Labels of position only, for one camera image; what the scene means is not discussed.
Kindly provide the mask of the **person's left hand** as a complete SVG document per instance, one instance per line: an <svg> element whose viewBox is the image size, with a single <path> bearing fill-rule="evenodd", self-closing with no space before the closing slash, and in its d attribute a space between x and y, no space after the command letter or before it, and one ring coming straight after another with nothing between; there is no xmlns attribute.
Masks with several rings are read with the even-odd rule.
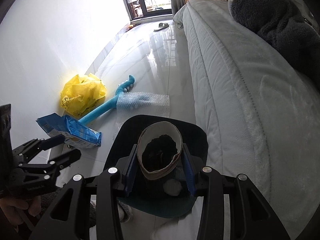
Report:
<svg viewBox="0 0 320 240"><path fill-rule="evenodd" d="M1 210L10 224L14 227L23 224L23 219L17 210L27 210L33 217L41 212L41 197L37 196L31 200L22 200L5 197L1 199Z"/></svg>

